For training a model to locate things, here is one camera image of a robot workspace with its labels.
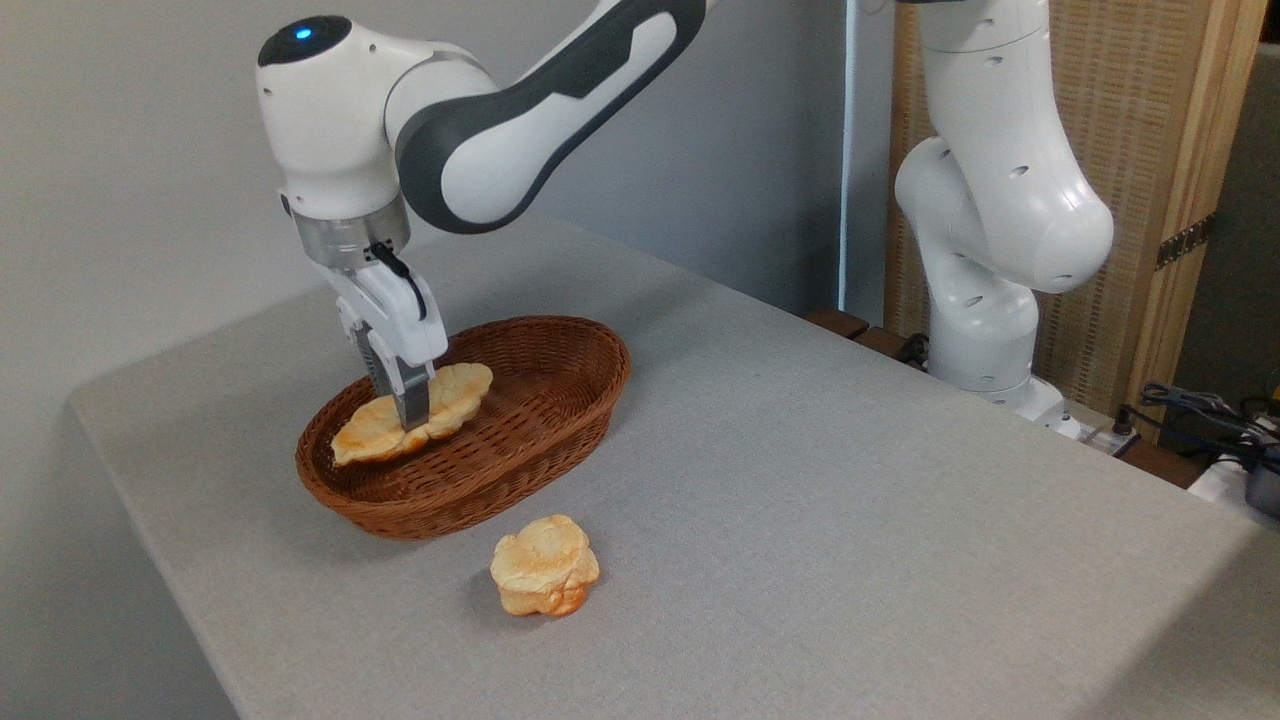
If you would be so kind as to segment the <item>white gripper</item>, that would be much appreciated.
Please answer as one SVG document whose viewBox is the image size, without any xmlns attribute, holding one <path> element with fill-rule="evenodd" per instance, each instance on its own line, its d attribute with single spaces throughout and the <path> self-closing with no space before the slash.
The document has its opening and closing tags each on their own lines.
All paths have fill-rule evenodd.
<svg viewBox="0 0 1280 720">
<path fill-rule="evenodd" d="M 428 423 L 433 364 L 445 354 L 448 338 L 426 281 L 416 272 L 402 275 L 387 263 L 374 263 L 337 270 L 335 290 L 340 322 L 355 340 L 375 395 L 393 393 L 406 433 Z M 390 355 L 403 360 L 396 361 L 393 389 L 370 342 L 370 331 L 378 333 Z"/>
</svg>

